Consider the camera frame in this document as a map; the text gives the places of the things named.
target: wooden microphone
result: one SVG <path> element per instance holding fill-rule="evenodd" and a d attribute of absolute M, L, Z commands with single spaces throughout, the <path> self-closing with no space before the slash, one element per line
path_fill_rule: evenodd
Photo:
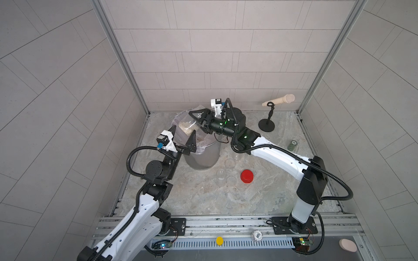
<path fill-rule="evenodd" d="M 291 103 L 294 100 L 295 100 L 295 96 L 293 94 L 286 94 L 283 97 L 280 97 L 280 98 L 277 98 L 277 99 L 274 99 L 274 100 L 271 100 L 271 101 L 266 101 L 262 105 L 264 107 L 266 107 L 267 103 L 269 103 L 269 102 L 272 102 L 274 104 L 281 104 L 281 103 Z"/>

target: marble surface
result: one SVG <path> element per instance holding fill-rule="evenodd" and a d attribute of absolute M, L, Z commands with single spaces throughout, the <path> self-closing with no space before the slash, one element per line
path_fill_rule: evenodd
<path fill-rule="evenodd" d="M 275 123 L 273 132 L 263 132 L 258 128 L 260 119 L 267 118 L 268 112 L 244 112 L 247 117 L 246 126 L 259 132 L 271 142 L 286 148 L 291 140 L 298 141 L 294 153 L 312 157 L 299 122 L 294 112 L 276 111 L 272 117 Z M 156 137 L 164 129 L 169 129 L 175 113 L 152 113 L 141 145 L 156 146 Z M 162 160 L 163 155 L 157 151 L 144 150 L 139 152 L 133 170 L 145 172 L 151 160 Z M 265 214 L 290 213 L 296 202 L 298 181 L 290 174 L 261 158 L 243 154 L 233 169 L 225 167 L 225 160 L 234 152 L 229 144 L 222 144 L 217 163 L 207 170 L 194 170 L 182 158 L 170 181 L 173 184 L 170 196 L 162 204 L 162 208 L 172 215 L 208 215 L 208 214 Z M 215 184 L 216 171 L 225 169 L 227 177 L 237 179 L 234 186 L 219 187 Z M 245 184 L 240 179 L 243 170 L 254 173 L 254 180 Z M 124 216 L 135 205 L 135 196 L 145 181 L 130 176 L 122 201 L 118 204 L 117 215 Z M 328 187 L 324 195 L 330 195 Z M 334 201 L 324 201 L 318 208 L 320 212 L 337 212 Z"/>

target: glass cup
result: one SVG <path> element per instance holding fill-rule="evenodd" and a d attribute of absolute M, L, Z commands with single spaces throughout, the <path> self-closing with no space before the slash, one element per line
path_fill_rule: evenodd
<path fill-rule="evenodd" d="M 216 171 L 215 183 L 219 187 L 225 186 L 225 184 L 227 183 L 227 172 L 225 170 L 220 169 L 220 170 Z"/>

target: clear plastic bag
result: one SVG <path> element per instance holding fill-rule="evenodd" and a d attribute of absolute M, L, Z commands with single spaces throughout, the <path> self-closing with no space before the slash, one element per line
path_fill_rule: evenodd
<path fill-rule="evenodd" d="M 198 155 L 202 154 L 207 146 L 216 142 L 215 137 L 211 134 L 206 134 L 200 128 L 200 124 L 189 115 L 189 111 L 196 111 L 204 108 L 204 106 L 199 105 L 194 109 L 182 111 L 174 117 L 171 123 L 171 125 L 177 126 L 176 133 L 174 134 L 175 142 L 183 146 L 186 144 L 193 130 L 196 130 L 196 154 Z"/>

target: red lid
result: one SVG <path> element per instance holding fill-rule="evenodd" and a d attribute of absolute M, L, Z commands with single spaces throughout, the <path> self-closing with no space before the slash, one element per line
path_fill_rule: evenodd
<path fill-rule="evenodd" d="M 244 183 L 251 183 L 252 180 L 254 179 L 254 174 L 252 173 L 251 170 L 244 170 L 241 173 L 241 180 Z"/>

